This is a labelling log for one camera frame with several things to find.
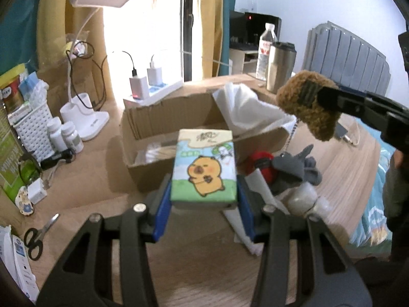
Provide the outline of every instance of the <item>white tissue paper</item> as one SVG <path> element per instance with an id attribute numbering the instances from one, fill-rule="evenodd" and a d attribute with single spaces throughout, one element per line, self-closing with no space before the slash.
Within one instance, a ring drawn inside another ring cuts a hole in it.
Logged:
<path id="1" fill-rule="evenodd" d="M 29 99 L 32 109 L 36 109 L 47 100 L 48 89 L 49 85 L 46 82 L 43 80 L 38 80 L 38 83 L 34 86 Z"/>
<path id="2" fill-rule="evenodd" d="M 285 214 L 290 214 L 285 205 L 274 198 L 274 196 L 271 194 L 271 191 L 259 169 L 256 169 L 253 173 L 246 176 L 245 180 L 249 186 L 249 189 L 253 192 L 259 193 L 266 204 L 273 204 L 277 209 L 281 210 Z M 223 214 L 236 233 L 234 236 L 234 242 L 241 242 L 247 247 L 251 254 L 260 256 L 263 253 L 264 244 L 255 244 L 246 235 L 238 208 L 233 210 L 224 210 Z"/>
<path id="3" fill-rule="evenodd" d="M 244 84 L 227 83 L 213 93 L 233 136 L 253 136 L 283 127 L 291 132 L 296 118 L 279 107 L 261 101 L 257 94 Z"/>

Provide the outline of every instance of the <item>keychain chain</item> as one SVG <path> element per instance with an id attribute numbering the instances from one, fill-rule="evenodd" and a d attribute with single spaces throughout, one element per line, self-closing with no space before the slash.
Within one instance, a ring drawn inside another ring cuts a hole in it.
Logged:
<path id="1" fill-rule="evenodd" d="M 299 122 L 300 122 L 299 119 L 297 119 L 297 120 L 295 121 L 294 127 L 292 128 L 291 133 L 290 133 L 290 137 L 287 138 L 287 142 L 286 142 L 286 144 L 285 144 L 285 146 L 284 146 L 284 151 L 283 151 L 283 153 L 287 152 L 287 148 L 288 148 L 288 146 L 290 145 L 290 142 L 291 142 L 291 140 L 292 140 L 292 137 L 293 137 L 294 134 L 295 134 L 295 130 L 297 129 Z"/>

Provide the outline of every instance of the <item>screw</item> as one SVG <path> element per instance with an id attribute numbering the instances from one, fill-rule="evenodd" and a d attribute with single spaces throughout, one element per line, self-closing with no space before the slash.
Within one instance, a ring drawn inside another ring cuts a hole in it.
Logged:
<path id="1" fill-rule="evenodd" d="M 146 210 L 146 205 L 143 203 L 137 203 L 133 206 L 133 211 L 135 212 L 144 212 Z"/>
<path id="2" fill-rule="evenodd" d="M 101 220 L 102 216 L 100 214 L 92 214 L 88 217 L 91 223 L 97 223 Z"/>
<path id="3" fill-rule="evenodd" d="M 273 204 L 266 204 L 266 205 L 263 207 L 263 211 L 264 211 L 264 212 L 267 212 L 267 213 L 269 213 L 269 214 L 272 214 L 275 210 L 276 210 L 276 207 L 273 206 Z"/>
<path id="4" fill-rule="evenodd" d="M 321 217 L 318 216 L 317 214 L 311 214 L 308 216 L 308 218 L 316 223 L 318 223 L 321 220 Z"/>

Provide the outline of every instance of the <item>gray plush toy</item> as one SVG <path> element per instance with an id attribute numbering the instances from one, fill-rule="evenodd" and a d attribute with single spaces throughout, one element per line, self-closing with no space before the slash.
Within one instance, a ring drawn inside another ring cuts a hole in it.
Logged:
<path id="1" fill-rule="evenodd" d="M 298 187 L 303 182 L 317 186 L 322 181 L 322 175 L 316 168 L 316 161 L 310 154 L 313 144 L 310 144 L 299 154 L 293 156 L 283 152 L 272 160 L 273 167 L 278 171 L 277 179 L 269 185 L 273 195 L 281 194 L 288 188 Z"/>

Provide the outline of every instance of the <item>desk lamp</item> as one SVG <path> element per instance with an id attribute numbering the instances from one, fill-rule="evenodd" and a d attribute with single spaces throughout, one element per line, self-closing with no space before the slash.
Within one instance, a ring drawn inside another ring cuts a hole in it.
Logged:
<path id="1" fill-rule="evenodd" d="M 70 57 L 73 56 L 73 51 L 75 43 L 84 29 L 87 22 L 92 18 L 92 16 L 102 7 L 115 7 L 121 8 L 129 0 L 70 0 L 73 7 L 89 7 L 91 11 L 89 12 L 87 18 L 83 22 L 79 31 L 75 35 L 75 38 L 71 44 Z M 72 121 L 77 129 L 81 139 L 83 141 L 90 140 L 98 135 L 101 129 L 106 125 L 109 120 L 108 112 L 95 112 L 92 108 L 91 100 L 87 93 L 80 93 L 74 98 L 71 95 L 71 65 L 68 64 L 68 103 L 66 103 L 61 109 L 60 113 L 64 122 Z"/>

